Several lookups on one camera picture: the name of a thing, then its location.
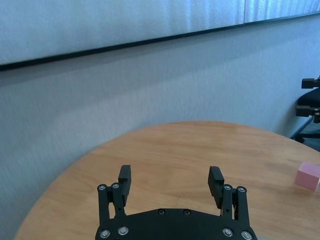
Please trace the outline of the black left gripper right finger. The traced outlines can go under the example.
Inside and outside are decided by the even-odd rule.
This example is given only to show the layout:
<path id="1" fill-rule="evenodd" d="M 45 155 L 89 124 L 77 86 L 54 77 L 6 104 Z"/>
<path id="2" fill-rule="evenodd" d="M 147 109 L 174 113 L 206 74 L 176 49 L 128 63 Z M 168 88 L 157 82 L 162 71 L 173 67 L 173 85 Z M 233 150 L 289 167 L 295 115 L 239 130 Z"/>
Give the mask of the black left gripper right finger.
<path id="1" fill-rule="evenodd" d="M 223 174 L 217 166 L 209 167 L 207 182 L 220 216 L 227 222 L 235 221 L 241 226 L 249 227 L 247 189 L 244 186 L 234 188 L 225 184 Z"/>

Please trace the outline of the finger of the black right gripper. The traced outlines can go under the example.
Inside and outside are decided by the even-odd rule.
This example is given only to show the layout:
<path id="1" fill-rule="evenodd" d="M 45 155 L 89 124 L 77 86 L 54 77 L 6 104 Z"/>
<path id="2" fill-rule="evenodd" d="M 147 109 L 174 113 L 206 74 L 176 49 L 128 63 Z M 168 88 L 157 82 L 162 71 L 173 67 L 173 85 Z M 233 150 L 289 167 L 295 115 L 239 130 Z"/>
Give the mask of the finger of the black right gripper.
<path id="1" fill-rule="evenodd" d="M 317 107 L 298 105 L 296 107 L 296 116 L 297 117 L 313 117 L 314 123 L 320 122 L 320 109 Z"/>
<path id="2" fill-rule="evenodd" d="M 303 78 L 301 81 L 302 89 L 313 89 L 320 87 L 320 79 L 319 78 Z"/>

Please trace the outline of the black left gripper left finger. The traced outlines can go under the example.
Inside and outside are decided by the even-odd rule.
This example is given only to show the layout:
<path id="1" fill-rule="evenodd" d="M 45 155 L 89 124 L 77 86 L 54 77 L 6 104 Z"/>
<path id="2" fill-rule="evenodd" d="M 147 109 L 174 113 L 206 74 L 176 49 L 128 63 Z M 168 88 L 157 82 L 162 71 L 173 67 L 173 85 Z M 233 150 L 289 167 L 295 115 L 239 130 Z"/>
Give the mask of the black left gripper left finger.
<path id="1" fill-rule="evenodd" d="M 100 184 L 98 192 L 99 226 L 106 227 L 110 218 L 109 204 L 112 203 L 115 210 L 113 220 L 121 220 L 126 216 L 125 206 L 131 187 L 131 166 L 123 165 L 118 175 L 118 182 L 111 186 Z"/>

